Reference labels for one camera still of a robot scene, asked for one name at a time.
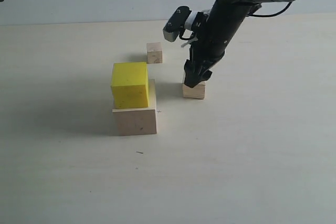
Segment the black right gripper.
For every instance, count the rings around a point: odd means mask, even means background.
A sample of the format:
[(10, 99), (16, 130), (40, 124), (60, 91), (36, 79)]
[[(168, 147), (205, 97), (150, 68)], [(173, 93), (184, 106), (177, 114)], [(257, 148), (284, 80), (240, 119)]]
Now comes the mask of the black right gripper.
[(184, 64), (184, 84), (194, 88), (202, 80), (209, 80), (212, 68), (224, 56), (228, 45), (228, 21), (217, 14), (198, 12), (192, 23), (190, 60)]

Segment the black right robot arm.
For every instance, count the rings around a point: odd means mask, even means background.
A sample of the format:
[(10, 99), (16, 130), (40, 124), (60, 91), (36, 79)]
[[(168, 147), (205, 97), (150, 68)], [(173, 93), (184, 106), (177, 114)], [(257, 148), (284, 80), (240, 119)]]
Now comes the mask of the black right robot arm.
[(186, 86), (193, 88), (211, 77), (211, 68), (224, 56), (226, 47), (244, 19), (252, 16), (263, 3), (295, 0), (215, 0), (209, 13), (192, 13), (183, 8), (184, 28), (192, 31), (190, 58), (184, 65)]

